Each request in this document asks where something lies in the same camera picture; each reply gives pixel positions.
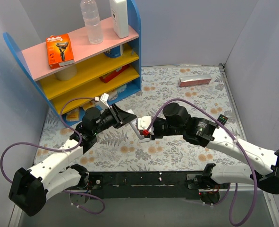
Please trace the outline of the black TV remote control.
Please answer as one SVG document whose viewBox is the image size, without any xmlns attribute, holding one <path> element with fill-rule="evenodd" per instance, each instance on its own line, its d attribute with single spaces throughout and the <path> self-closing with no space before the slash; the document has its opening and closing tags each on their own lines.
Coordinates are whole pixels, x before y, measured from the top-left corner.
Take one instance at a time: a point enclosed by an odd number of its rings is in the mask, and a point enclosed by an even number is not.
<svg viewBox="0 0 279 227">
<path fill-rule="evenodd" d="M 225 125 L 227 123 L 227 121 L 228 121 L 228 117 L 220 114 L 219 117 L 217 118 L 217 121 L 219 123 L 221 123 L 222 125 Z"/>
</svg>

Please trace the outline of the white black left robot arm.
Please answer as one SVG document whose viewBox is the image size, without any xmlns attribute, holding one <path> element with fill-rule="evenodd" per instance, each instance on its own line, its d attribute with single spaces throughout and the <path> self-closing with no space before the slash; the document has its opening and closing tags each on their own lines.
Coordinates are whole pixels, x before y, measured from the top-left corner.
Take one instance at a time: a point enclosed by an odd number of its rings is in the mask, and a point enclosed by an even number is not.
<svg viewBox="0 0 279 227">
<path fill-rule="evenodd" d="M 104 111 L 96 107 L 87 109 L 82 121 L 76 126 L 59 152 L 29 169 L 18 169 L 13 177 L 9 199 L 28 216 L 34 216 L 55 194 L 70 188 L 84 189 L 89 183 L 86 168 L 70 165 L 81 157 L 97 141 L 97 134 L 113 127 L 120 128 L 137 116 L 133 112 L 121 110 L 115 104 Z"/>
</svg>

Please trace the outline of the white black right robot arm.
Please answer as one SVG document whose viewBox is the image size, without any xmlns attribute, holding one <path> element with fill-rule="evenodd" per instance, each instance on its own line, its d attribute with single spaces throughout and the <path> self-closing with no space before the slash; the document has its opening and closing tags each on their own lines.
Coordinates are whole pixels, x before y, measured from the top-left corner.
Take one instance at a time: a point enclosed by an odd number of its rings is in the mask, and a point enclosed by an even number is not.
<svg viewBox="0 0 279 227">
<path fill-rule="evenodd" d="M 192 145 L 213 149 L 241 162 L 238 166 L 207 164 L 201 175 L 192 181 L 199 187 L 212 188 L 224 183 L 256 184 L 271 194 L 279 194 L 279 149 L 269 150 L 236 139 L 223 123 L 192 117 L 177 103 L 163 108 L 164 118 L 155 116 L 149 126 L 151 139 L 181 135 Z"/>
</svg>

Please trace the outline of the white battery cover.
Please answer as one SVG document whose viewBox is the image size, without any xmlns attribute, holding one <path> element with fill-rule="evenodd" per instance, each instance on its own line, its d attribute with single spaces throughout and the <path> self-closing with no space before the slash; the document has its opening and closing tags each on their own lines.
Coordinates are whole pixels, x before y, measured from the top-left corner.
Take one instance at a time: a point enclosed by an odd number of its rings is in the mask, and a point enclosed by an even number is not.
<svg viewBox="0 0 279 227">
<path fill-rule="evenodd" d="M 139 142 L 140 142 L 140 143 L 149 142 L 150 140 L 151 140 L 150 137 L 145 137 L 145 136 L 139 137 Z"/>
</svg>

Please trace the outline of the white remote control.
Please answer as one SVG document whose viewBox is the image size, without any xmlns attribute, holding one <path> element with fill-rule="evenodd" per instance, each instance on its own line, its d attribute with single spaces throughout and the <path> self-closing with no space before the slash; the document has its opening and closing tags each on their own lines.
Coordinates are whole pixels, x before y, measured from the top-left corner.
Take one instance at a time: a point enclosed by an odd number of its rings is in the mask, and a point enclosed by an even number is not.
<svg viewBox="0 0 279 227">
<path fill-rule="evenodd" d="M 139 140 L 143 140 L 145 139 L 145 137 L 143 135 L 140 134 L 138 128 L 137 128 L 137 117 L 135 119 L 133 119 L 129 125 L 131 126 L 131 128 L 133 129 L 134 133 L 136 134 L 136 136 L 138 137 Z"/>
</svg>

